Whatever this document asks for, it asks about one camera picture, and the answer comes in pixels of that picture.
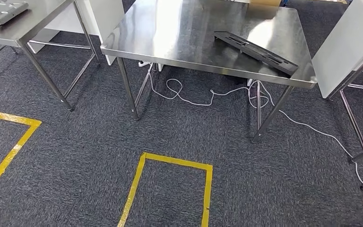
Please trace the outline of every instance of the metal frame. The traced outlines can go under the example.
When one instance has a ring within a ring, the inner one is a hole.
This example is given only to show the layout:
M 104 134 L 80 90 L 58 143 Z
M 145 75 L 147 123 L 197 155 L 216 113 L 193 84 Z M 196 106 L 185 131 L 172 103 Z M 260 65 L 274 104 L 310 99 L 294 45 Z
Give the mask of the metal frame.
M 148 74 L 146 75 L 146 77 L 144 78 L 144 81 L 138 91 L 137 97 L 136 99 L 134 99 L 133 96 L 133 92 L 131 91 L 130 88 L 130 82 L 129 82 L 129 77 L 127 76 L 127 71 L 126 71 L 126 67 L 124 64 L 124 60 L 121 57 L 116 57 L 117 61 L 118 61 L 118 65 L 120 68 L 120 72 L 121 72 L 121 77 L 123 79 L 123 83 L 124 86 L 126 88 L 126 93 L 127 93 L 127 100 L 129 102 L 130 105 L 130 110 L 131 110 L 131 115 L 133 116 L 133 118 L 135 120 L 138 120 L 138 112 L 137 112 L 137 106 L 138 103 L 140 101 L 141 95 L 144 91 L 144 88 L 147 84 L 147 80 L 148 80 Z M 155 67 L 157 67 L 156 63 L 153 63 L 152 66 L 149 68 L 149 71 L 151 70 L 155 70 Z M 276 103 L 276 105 L 273 107 L 272 111 L 270 112 L 270 114 L 266 117 L 265 121 L 262 123 L 262 118 L 261 118 L 261 89 L 260 89 L 260 84 L 257 84 L 257 132 L 255 133 L 255 136 L 252 139 L 252 142 L 256 142 L 260 136 L 262 135 L 262 133 L 268 128 L 268 126 L 270 125 L 270 123 L 272 122 L 272 120 L 276 117 L 277 112 L 279 112 L 280 108 L 282 108 L 282 106 L 285 104 L 285 102 L 287 101 L 288 97 L 290 96 L 292 90 L 294 89 L 293 86 L 288 86 L 285 91 L 283 92 L 283 94 L 281 95 L 281 97 L 279 98 L 278 102 Z
M 363 149 L 363 135 L 361 133 L 361 130 L 360 130 L 360 127 L 358 126 L 357 124 L 357 121 L 355 120 L 355 117 L 354 117 L 354 114 L 353 114 L 353 111 L 351 110 L 351 107 L 347 101 L 347 98 L 344 94 L 344 89 L 346 87 L 352 87 L 352 88 L 357 88 L 357 89 L 362 89 L 363 90 L 363 85 L 358 85 L 358 84 L 352 84 L 352 82 L 363 72 L 363 64 L 358 68 L 357 71 L 355 71 L 354 73 L 352 73 L 351 75 L 349 75 L 345 81 L 338 87 L 338 89 L 334 90 L 334 92 L 332 92 L 331 95 L 328 96 L 329 100 L 332 100 L 332 98 L 337 94 L 339 93 L 341 98 L 342 98 L 342 101 L 343 101 L 343 104 L 346 108 L 346 111 L 347 111 L 347 114 L 348 114 L 348 117 L 350 119 L 350 122 L 351 122 L 351 125 L 353 126 L 353 129 L 355 131 L 355 134 L 357 135 L 357 138 L 359 139 L 360 141 L 360 144 L 361 144 L 361 147 Z M 357 162 L 358 160 L 362 159 L 363 158 L 363 152 L 353 158 L 351 158 L 351 161 L 352 162 Z
M 54 91 L 54 93 L 56 94 L 56 96 L 60 99 L 61 102 L 64 103 L 64 105 L 66 106 L 67 110 L 72 111 L 73 107 L 68 103 L 67 101 L 67 97 L 69 96 L 70 92 L 73 90 L 74 86 L 77 84 L 77 82 L 80 80 L 81 76 L 83 75 L 83 73 L 86 71 L 87 67 L 89 66 L 89 64 L 91 63 L 91 61 L 96 58 L 97 61 L 97 65 L 99 65 L 99 59 L 98 59 L 98 55 L 96 54 L 95 48 L 92 44 L 91 38 L 89 33 L 87 32 L 86 29 L 86 25 L 84 23 L 84 20 L 81 16 L 79 7 L 77 5 L 77 1 L 74 0 L 73 1 L 73 6 L 74 6 L 74 10 L 76 11 L 78 20 L 80 21 L 81 27 L 83 28 L 84 34 L 86 36 L 87 42 L 88 42 L 88 46 L 81 46 L 81 45 L 71 45 L 71 44 L 57 44 L 57 43 L 46 43 L 46 42 L 39 42 L 39 41 L 34 41 L 34 40 L 29 40 L 28 42 L 30 43 L 36 43 L 36 44 L 45 44 L 45 45 L 53 45 L 53 46 L 60 46 L 60 47 L 70 47 L 70 48 L 79 48 L 79 49 L 90 49 L 91 50 L 91 56 L 89 57 L 88 61 L 85 63 L 85 65 L 83 66 L 83 68 L 80 70 L 80 72 L 77 74 L 77 76 L 74 78 L 74 80 L 72 81 L 71 85 L 69 86 L 69 88 L 67 89 L 67 91 L 62 94 L 58 87 L 55 85 L 55 83 L 52 81 L 52 79 L 50 78 L 50 76 L 48 75 L 48 73 L 43 69 L 43 67 L 40 65 L 40 63 L 38 62 L 38 60 L 35 58 L 34 54 L 31 52 L 31 50 L 28 48 L 27 46 L 27 42 L 23 43 L 23 42 L 18 42 L 18 46 L 23 50 L 23 52 L 25 53 L 25 55 L 30 59 L 30 61 L 34 64 L 34 66 L 37 68 L 38 72 L 41 74 L 42 78 L 45 80 L 45 82 L 47 82 L 47 84 L 51 87 L 51 89 Z M 10 46 L 12 48 L 12 50 L 14 51 L 14 53 L 17 53 L 16 49 L 14 49 L 12 46 Z

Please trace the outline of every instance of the white cable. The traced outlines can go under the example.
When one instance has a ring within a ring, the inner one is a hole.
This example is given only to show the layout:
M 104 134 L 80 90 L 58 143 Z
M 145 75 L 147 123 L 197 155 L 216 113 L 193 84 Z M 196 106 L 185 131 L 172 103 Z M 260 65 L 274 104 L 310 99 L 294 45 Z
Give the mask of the white cable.
M 176 97 L 179 97 L 181 100 L 183 100 L 183 101 L 185 101 L 185 102 L 188 102 L 188 103 L 190 103 L 190 104 L 193 104 L 193 105 L 200 105 L 200 106 L 210 106 L 210 105 L 212 105 L 212 101 L 214 100 L 214 96 L 215 95 L 217 95 L 217 96 L 226 96 L 226 95 L 228 95 L 228 94 L 230 94 L 230 93 L 232 93 L 232 92 L 235 92 L 235 91 L 238 91 L 238 90 L 241 90 L 241 89 L 246 89 L 246 90 L 248 90 L 248 101 L 249 101 L 249 103 L 250 103 L 250 105 L 252 106 L 252 107 L 254 107 L 255 109 L 257 108 L 254 104 L 252 104 L 252 102 L 251 102 L 251 100 L 252 99 L 255 99 L 255 98 L 257 98 L 256 96 L 253 96 L 253 97 L 251 97 L 251 93 L 250 93 L 250 90 L 251 90 L 251 87 L 254 85 L 254 84 L 256 84 L 257 83 L 257 86 L 262 86 L 262 88 L 264 88 L 264 90 L 266 91 L 266 93 L 267 93 L 267 95 L 269 96 L 269 98 L 267 97 L 267 96 L 260 96 L 261 98 L 265 98 L 267 101 L 266 101 L 266 103 L 264 104 L 264 105 L 262 105 L 261 106 L 261 108 L 263 108 L 263 107 L 265 107 L 268 103 L 269 103 L 269 101 L 271 102 L 271 104 L 272 104 L 272 106 L 275 106 L 275 104 L 273 103 L 273 100 L 272 100 L 272 96 L 270 95 L 270 93 L 268 92 L 268 90 L 265 88 L 265 86 L 262 84 L 262 82 L 261 81 L 259 81 L 259 80 L 256 80 L 256 81 L 254 81 L 254 82 L 252 82 L 251 83 L 251 85 L 249 86 L 249 87 L 240 87 L 240 88 L 237 88 L 237 89 L 234 89 L 234 90 L 231 90 L 231 91 L 229 91 L 229 92 L 227 92 L 227 93 L 224 93 L 224 94 L 220 94 L 220 93 L 215 93 L 212 89 L 210 90 L 210 92 L 212 93 L 212 97 L 211 97 L 211 101 L 209 102 L 209 104 L 198 104 L 198 103 L 193 103 L 193 102 L 191 102 L 191 101 L 189 101 L 189 100 L 187 100 L 187 99 L 184 99 L 184 98 L 182 98 L 181 96 L 180 96 L 180 92 L 181 92 L 181 90 L 183 90 L 183 84 L 179 81 L 179 80 L 177 80 L 177 79 L 168 79 L 167 81 L 166 81 L 166 87 L 169 89 L 169 90 L 171 90 L 172 92 L 174 92 L 175 93 L 175 95 L 173 96 L 173 97 L 166 97 L 166 96 L 164 96 L 164 95 L 162 95 L 162 94 L 160 94 L 159 92 L 157 92 L 157 91 L 155 91 L 155 89 L 154 89 L 154 85 L 153 85 L 153 83 L 152 83 L 152 78 L 151 78 L 151 73 L 150 73 L 150 71 L 151 71 L 151 68 L 152 68 L 152 63 L 150 64 L 150 67 L 149 67 L 149 70 L 148 70 L 148 76 L 149 76 L 149 80 L 151 81 L 151 89 L 152 89 L 152 91 L 153 92 L 155 92 L 155 93 L 157 93 L 159 96 L 161 96 L 161 97 L 163 97 L 163 98 L 166 98 L 166 99 L 169 99 L 169 100 L 172 100 L 172 99 L 175 99 Z M 179 83 L 180 84 L 180 89 L 179 89 L 179 91 L 175 91 L 175 90 L 173 90 L 172 88 L 170 88 L 169 87 L 169 81 L 176 81 L 177 83 Z M 279 110 L 279 112 L 281 112 L 283 115 L 285 115 L 291 122 L 293 122 L 293 123 L 296 123 L 296 124 L 299 124 L 299 125 L 304 125 L 304 126 L 307 126 L 308 128 L 310 128 L 310 129 L 312 129 L 312 130 L 314 130 L 315 132 L 317 132 L 317 133 L 319 133 L 319 134 L 322 134 L 322 135 L 324 135 L 324 136 L 328 136 L 328 137 L 331 137 L 331 138 L 333 138 L 340 146 L 341 146 L 341 148 L 349 155 L 349 157 L 351 157 L 351 158 L 353 158 L 353 156 L 346 150 L 346 148 L 342 145 L 342 143 L 336 138 L 336 137 L 334 137 L 334 136 L 332 136 L 332 135 L 329 135 L 329 134 L 326 134 L 326 133 L 324 133 L 324 132 L 321 132 L 321 131 L 319 131 L 319 130 L 317 130 L 317 129 L 315 129 L 315 128 L 313 128 L 312 126 L 310 126 L 310 125 L 308 125 L 308 124 L 305 124 L 305 123 L 301 123 L 301 122 L 297 122 L 297 121 L 295 121 L 295 120 L 293 120 L 293 119 L 291 119 L 285 112 L 283 112 L 283 111 L 281 111 L 281 110 Z M 360 180 L 360 182 L 363 184 L 363 180 L 361 179 L 361 177 L 360 177 L 360 175 L 358 174 L 358 164 L 356 163 L 356 162 L 354 162 L 354 164 L 355 164 L 355 173 L 357 174 L 357 177 L 358 177 L 358 179 Z

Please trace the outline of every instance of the floor marking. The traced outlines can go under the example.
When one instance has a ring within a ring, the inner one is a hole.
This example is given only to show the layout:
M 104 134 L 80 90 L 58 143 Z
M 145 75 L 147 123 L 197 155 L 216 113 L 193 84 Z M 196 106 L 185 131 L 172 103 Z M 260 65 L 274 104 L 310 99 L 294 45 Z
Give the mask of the floor marking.
M 156 161 L 160 161 L 160 162 L 172 163 L 172 164 L 177 164 L 177 165 L 181 165 L 181 166 L 188 166 L 188 167 L 206 170 L 207 174 L 206 174 L 206 180 L 205 180 L 204 207 L 203 207 L 203 212 L 202 212 L 201 226 L 202 227 L 208 226 L 209 203 L 210 203 L 210 198 L 211 198 L 211 184 L 212 184 L 212 165 L 143 152 L 143 154 L 140 157 L 140 161 L 138 162 L 136 175 L 134 176 L 133 183 L 131 184 L 130 192 L 127 197 L 126 204 L 124 205 L 123 213 L 122 213 L 120 221 L 118 223 L 118 227 L 123 227 L 124 224 L 126 223 L 127 216 L 129 215 L 130 208 L 131 208 L 131 205 L 134 200 L 134 196 L 136 195 L 138 182 L 140 181 L 140 177 L 143 172 L 143 168 L 144 168 L 146 159 L 151 159 L 151 160 L 156 160 Z
M 24 135 L 20 138 L 17 144 L 13 147 L 13 149 L 6 155 L 3 161 L 0 163 L 0 176 L 5 172 L 6 167 L 10 164 L 12 159 L 16 156 L 19 150 L 23 147 L 23 145 L 27 142 L 28 138 L 34 133 L 34 131 L 40 126 L 41 121 L 19 117 L 7 113 L 0 113 L 0 119 L 6 120 L 10 122 L 16 122 L 20 124 L 30 125 L 30 128 L 24 133 Z

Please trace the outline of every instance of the table leg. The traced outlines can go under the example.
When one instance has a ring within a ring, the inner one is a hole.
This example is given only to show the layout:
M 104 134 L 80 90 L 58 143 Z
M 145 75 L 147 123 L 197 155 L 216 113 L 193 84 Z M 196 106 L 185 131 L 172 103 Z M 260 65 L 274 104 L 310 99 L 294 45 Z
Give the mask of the table leg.
M 34 54 L 28 49 L 26 44 L 18 43 L 23 52 L 26 54 L 26 56 L 30 59 L 30 61 L 33 63 L 33 65 L 37 68 L 37 70 L 40 72 L 42 78 L 48 83 L 48 85 L 52 88 L 52 90 L 55 92 L 56 96 L 65 104 L 67 110 L 72 111 L 73 108 L 70 106 L 66 98 L 62 95 L 62 93 L 59 91 L 58 87 L 54 84 L 52 79 L 48 76 L 48 74 L 45 72 L 45 70 L 42 68 L 40 63 L 38 63 L 37 59 L 34 57 Z
M 83 20 L 83 17 L 81 16 L 81 13 L 78 8 L 76 0 L 73 2 L 73 6 L 74 6 L 74 10 L 76 11 L 78 20 L 80 21 L 81 27 L 83 28 L 84 34 L 86 35 L 88 45 L 90 46 L 92 53 L 95 55 L 97 65 L 99 65 L 100 63 L 99 63 L 98 55 L 96 54 L 95 48 L 93 46 L 93 42 L 91 41 L 91 37 L 87 31 L 86 25 L 84 24 L 84 20 Z
M 276 105 L 273 107 L 272 111 L 268 115 L 268 117 L 265 119 L 264 123 L 261 125 L 260 129 L 256 132 L 254 138 L 252 138 L 252 142 L 256 142 L 258 138 L 261 136 L 261 134 L 267 129 L 271 121 L 275 118 L 276 114 L 279 112 L 280 108 L 285 104 L 286 100 L 288 99 L 290 93 L 293 90 L 293 86 L 288 86 L 285 91 L 283 92 L 282 96 L 279 98 Z
M 257 130 L 261 128 L 261 85 L 257 83 Z
M 13 53 L 18 54 L 17 50 L 13 46 L 10 46 L 10 48 L 12 49 Z
M 137 109 L 136 109 L 136 105 L 134 104 L 134 97 L 133 97 L 133 93 L 130 89 L 129 78 L 127 77 L 126 67 L 124 66 L 123 58 L 116 57 L 116 59 L 118 60 L 121 77 L 123 79 L 124 87 L 126 88 L 127 99 L 129 100 L 131 113 L 133 115 L 133 118 L 137 120 L 138 119 Z

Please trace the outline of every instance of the black plastic part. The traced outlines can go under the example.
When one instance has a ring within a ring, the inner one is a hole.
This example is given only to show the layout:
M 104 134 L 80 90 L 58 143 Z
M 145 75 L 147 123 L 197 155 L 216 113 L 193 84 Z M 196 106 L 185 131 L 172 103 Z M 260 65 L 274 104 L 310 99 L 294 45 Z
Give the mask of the black plastic part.
M 298 69 L 298 65 L 292 63 L 291 61 L 288 61 L 267 49 L 264 49 L 251 42 L 248 42 L 246 39 L 243 39 L 237 35 L 234 35 L 230 32 L 214 32 L 214 33 L 215 33 L 215 38 L 221 39 L 222 41 L 236 47 L 246 55 L 255 58 L 258 61 L 262 61 L 274 67 L 275 69 L 286 73 L 290 77 Z

